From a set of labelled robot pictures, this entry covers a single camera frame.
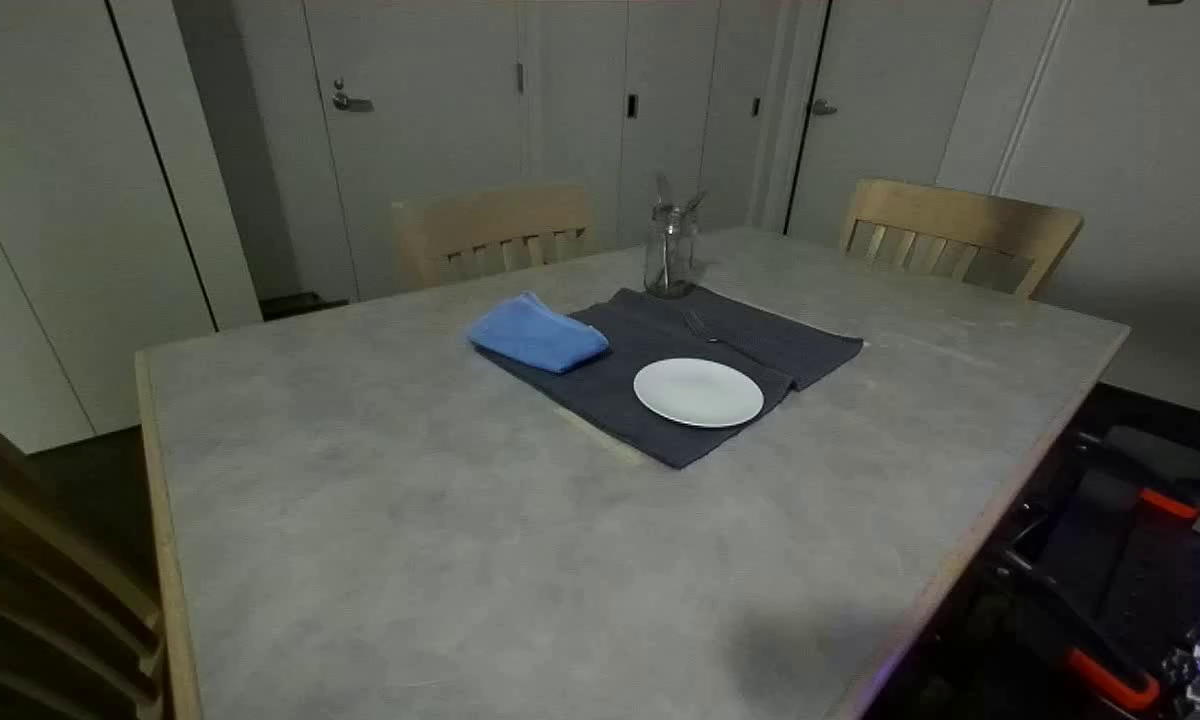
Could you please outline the blue cloth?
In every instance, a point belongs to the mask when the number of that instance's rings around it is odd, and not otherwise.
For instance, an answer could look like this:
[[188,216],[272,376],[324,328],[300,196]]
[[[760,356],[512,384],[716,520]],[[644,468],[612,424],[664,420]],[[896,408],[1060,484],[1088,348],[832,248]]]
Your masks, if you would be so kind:
[[480,352],[540,368],[568,372],[608,352],[608,336],[584,320],[548,308],[536,296],[512,296],[484,312],[468,340]]

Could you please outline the white round plate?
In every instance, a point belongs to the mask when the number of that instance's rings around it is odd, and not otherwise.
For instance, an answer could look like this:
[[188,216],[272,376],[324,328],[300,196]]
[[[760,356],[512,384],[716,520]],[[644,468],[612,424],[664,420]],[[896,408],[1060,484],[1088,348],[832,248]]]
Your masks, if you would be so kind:
[[752,376],[700,356],[644,364],[632,376],[632,396],[684,428],[740,428],[764,412],[764,388]]

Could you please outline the clear glass bottle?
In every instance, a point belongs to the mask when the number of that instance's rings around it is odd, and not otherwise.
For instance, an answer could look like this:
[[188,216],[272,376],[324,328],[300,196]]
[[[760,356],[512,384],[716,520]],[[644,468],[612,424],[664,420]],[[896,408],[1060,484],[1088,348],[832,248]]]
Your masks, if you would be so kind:
[[652,232],[644,244],[644,288],[652,296],[684,296],[692,288],[696,228],[680,204],[652,208]]

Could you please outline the dark grey cloth placemat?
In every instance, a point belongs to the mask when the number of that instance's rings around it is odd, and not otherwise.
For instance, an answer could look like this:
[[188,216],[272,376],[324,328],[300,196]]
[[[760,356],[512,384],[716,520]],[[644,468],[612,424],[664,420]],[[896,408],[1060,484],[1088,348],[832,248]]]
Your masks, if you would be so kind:
[[788,392],[804,392],[860,356],[856,336],[832,336],[708,288],[692,288],[688,296],[620,288],[612,300],[572,312],[572,320],[600,328],[608,336],[608,352],[568,372],[540,372],[480,352],[476,344],[472,348],[668,468],[696,464],[732,440],[732,428],[676,428],[644,412],[632,396],[632,376],[644,364],[668,356],[724,360],[764,388],[764,404],[780,404]]

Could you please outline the wooden chair far left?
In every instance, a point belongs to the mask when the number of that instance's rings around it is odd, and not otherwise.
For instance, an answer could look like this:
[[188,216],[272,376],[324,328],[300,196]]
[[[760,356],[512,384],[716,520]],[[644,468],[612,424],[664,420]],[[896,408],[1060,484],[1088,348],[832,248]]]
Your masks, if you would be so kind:
[[588,256],[592,204],[580,184],[396,200],[388,232],[416,284],[456,284]]

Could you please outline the wooden chair far right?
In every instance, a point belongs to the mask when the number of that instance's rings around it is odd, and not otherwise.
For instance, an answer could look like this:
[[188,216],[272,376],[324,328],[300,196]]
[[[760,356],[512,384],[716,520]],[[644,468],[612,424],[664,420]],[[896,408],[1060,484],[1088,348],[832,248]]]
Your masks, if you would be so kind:
[[1032,300],[1080,228],[1084,216],[1072,208],[912,180],[860,180],[840,224],[840,252]]

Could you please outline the black orange clamp near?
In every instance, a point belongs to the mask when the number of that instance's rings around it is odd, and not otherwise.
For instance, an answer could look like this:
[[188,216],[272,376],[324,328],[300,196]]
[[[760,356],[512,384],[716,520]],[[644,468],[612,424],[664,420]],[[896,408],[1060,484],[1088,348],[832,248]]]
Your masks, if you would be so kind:
[[1060,664],[1092,696],[1132,716],[1144,716],[1160,704],[1164,684],[1144,672],[1048,572],[1012,548],[1000,548],[992,576],[1056,620],[1064,632]]

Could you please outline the black orange clamp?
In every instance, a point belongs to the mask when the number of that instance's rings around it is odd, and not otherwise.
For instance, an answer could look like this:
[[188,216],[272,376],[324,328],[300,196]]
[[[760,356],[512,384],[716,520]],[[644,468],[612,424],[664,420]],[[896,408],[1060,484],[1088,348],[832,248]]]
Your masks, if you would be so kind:
[[1192,500],[1180,484],[1172,484],[1168,476],[1160,476],[1156,468],[1148,468],[1144,460],[1112,448],[1112,444],[1096,444],[1096,440],[1084,440],[1080,444],[1080,456],[1132,484],[1136,488],[1136,500],[1176,524],[1196,524],[1200,520],[1200,500]]
[[1144,672],[1048,572],[1012,548],[1000,548],[992,576],[1056,620],[1064,632],[1060,664],[1092,696],[1132,716],[1144,716],[1160,704],[1164,684]]

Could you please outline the black orange clamp far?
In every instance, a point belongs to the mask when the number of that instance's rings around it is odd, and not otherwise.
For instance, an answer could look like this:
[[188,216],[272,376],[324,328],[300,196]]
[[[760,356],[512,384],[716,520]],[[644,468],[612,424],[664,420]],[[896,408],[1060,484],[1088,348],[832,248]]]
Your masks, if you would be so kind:
[[1176,524],[1196,524],[1200,520],[1200,500],[1192,500],[1180,484],[1172,484],[1168,476],[1160,476],[1156,468],[1148,468],[1144,460],[1112,448],[1112,444],[1096,444],[1096,440],[1084,440],[1080,444],[1080,456],[1132,484],[1136,488],[1136,500]]

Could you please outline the wooden chair near corner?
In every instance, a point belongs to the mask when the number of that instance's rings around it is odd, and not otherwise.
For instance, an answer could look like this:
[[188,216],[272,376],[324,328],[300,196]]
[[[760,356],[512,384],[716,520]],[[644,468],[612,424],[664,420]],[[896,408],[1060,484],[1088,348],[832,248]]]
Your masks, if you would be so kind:
[[160,592],[0,432],[0,720],[172,720]]

